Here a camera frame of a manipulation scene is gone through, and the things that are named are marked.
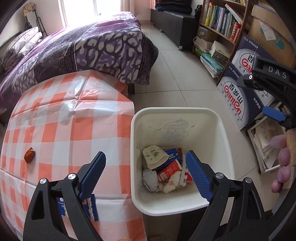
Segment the person's right hand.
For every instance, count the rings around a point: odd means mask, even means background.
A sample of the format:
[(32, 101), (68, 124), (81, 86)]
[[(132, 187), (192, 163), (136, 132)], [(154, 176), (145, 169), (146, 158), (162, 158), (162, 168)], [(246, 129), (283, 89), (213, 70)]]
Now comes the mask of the person's right hand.
[(273, 148), (280, 149), (280, 152), (278, 153), (280, 169), (277, 174), (277, 179), (274, 180), (271, 185), (272, 192), (278, 193), (282, 189), (283, 184), (287, 183), (291, 177), (290, 150), (287, 147), (286, 135), (273, 137), (270, 144)]

